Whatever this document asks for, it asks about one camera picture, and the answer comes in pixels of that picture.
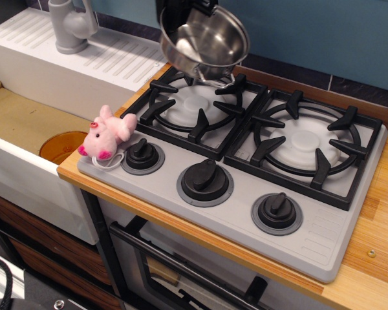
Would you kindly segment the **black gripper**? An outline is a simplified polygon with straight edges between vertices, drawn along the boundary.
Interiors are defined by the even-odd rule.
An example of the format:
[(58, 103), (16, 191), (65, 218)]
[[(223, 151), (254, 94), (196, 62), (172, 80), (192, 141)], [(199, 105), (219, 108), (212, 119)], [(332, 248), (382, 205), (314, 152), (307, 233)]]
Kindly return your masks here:
[[(168, 0), (155, 0), (156, 19), (160, 22), (160, 16), (167, 6)], [(194, 8), (205, 15), (212, 15), (219, 5), (218, 0), (178, 0), (173, 1), (173, 31), (184, 25)]]

